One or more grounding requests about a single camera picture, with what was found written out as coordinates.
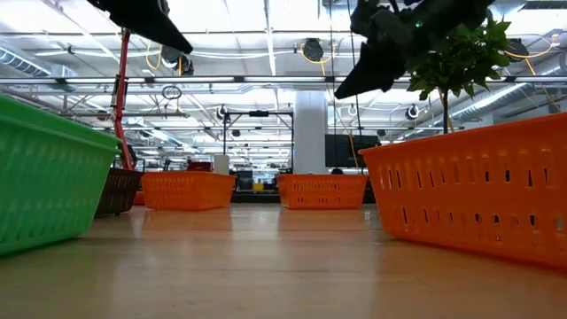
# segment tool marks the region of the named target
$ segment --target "wooden floor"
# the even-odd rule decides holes
[[[394,240],[373,206],[135,209],[1,259],[0,317],[566,318],[567,276]]]

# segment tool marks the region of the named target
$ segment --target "red pole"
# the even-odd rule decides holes
[[[122,129],[122,108],[124,107],[124,98],[126,91],[126,64],[128,59],[128,43],[130,41],[130,32],[127,29],[122,30],[122,47],[120,50],[120,70],[118,72],[118,90],[116,91],[116,106],[114,107],[114,132],[116,137],[122,141],[122,151],[124,155],[124,163],[122,166],[127,170],[134,170],[128,143]]]

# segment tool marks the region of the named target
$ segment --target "potted plant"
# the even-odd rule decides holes
[[[437,89],[443,105],[443,131],[448,133],[449,90],[457,97],[464,90],[471,98],[473,84],[488,89],[486,78],[500,79],[494,66],[509,66],[506,30],[510,22],[496,22],[488,18],[486,26],[470,30],[464,25],[453,30],[440,46],[413,61],[408,91],[421,90],[420,100],[428,98]]]

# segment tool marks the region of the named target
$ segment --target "computer monitor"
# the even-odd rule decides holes
[[[359,167],[364,166],[364,159],[358,151],[381,145],[378,136],[359,135],[353,136],[353,144]],[[325,165],[327,167],[356,167],[353,147],[348,135],[329,134],[325,136]]]

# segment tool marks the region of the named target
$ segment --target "green basket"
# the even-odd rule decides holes
[[[117,142],[0,96],[0,254],[89,230]]]

